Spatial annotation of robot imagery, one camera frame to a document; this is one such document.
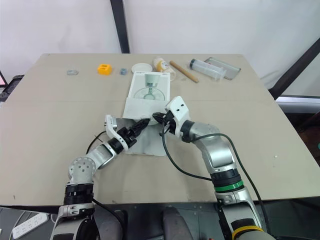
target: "white paper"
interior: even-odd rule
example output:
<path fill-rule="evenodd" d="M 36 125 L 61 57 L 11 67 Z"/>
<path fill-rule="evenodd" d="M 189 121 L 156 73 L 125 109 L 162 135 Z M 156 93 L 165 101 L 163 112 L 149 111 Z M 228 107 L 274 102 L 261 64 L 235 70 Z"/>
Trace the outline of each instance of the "white paper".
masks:
<path fill-rule="evenodd" d="M 149 95 L 154 99 L 143 99 Z M 151 118 L 153 113 L 165 112 L 170 99 L 170 74 L 162 72 L 135 72 L 133 74 L 128 97 L 125 101 L 123 118 L 140 120 Z M 162 126 L 154 119 L 150 121 L 127 154 L 146 154 L 165 156 L 162 139 L 159 133 Z"/>

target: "white dish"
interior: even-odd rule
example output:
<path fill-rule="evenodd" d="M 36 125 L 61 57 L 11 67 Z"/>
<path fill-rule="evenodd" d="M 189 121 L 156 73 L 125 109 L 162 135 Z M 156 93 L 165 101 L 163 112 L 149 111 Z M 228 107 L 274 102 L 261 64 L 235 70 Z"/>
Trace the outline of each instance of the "white dish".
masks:
<path fill-rule="evenodd" d="M 148 63 L 137 63 L 132 66 L 131 72 L 134 74 L 135 72 L 152 72 L 153 68 Z"/>

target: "white power strip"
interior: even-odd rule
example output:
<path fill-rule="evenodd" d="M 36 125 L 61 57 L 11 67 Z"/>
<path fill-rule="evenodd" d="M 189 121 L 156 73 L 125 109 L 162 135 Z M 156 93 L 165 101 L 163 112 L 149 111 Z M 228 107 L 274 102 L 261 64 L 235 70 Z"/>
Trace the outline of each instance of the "white power strip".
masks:
<path fill-rule="evenodd" d="M 21 223 L 20 225 L 16 226 L 12 229 L 12 235 L 14 239 L 18 239 L 21 236 L 29 233 L 33 229 L 39 227 L 41 224 L 44 224 L 46 221 L 49 220 L 47 213 L 39 213 L 27 221 Z"/>

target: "wooden stick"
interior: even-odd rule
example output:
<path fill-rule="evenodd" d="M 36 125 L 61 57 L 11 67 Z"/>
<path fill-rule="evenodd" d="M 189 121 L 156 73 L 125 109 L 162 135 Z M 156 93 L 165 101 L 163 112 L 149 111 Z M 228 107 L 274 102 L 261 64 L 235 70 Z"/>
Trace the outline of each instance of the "wooden stick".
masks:
<path fill-rule="evenodd" d="M 199 80 L 198 78 L 196 78 L 195 76 L 193 76 L 190 72 L 188 72 L 187 70 L 185 70 L 183 67 L 179 66 L 178 64 L 176 64 L 174 61 L 170 61 L 170 64 L 172 66 L 174 66 L 176 69 L 178 69 L 181 73 L 183 73 L 185 76 L 187 76 L 188 78 L 190 78 L 192 81 L 194 81 L 195 83 L 198 83 Z"/>

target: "green ring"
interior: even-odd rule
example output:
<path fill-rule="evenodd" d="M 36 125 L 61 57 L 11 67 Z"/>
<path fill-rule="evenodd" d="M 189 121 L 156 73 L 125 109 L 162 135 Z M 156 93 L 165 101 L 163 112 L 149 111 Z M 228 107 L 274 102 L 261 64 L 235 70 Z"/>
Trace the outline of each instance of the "green ring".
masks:
<path fill-rule="evenodd" d="M 227 185 L 227 186 L 219 186 L 219 187 L 215 187 L 214 189 L 216 192 L 224 192 L 224 191 L 228 191 L 228 190 L 237 189 L 243 185 L 244 185 L 244 182 L 242 180 L 240 180 L 234 184 Z"/>

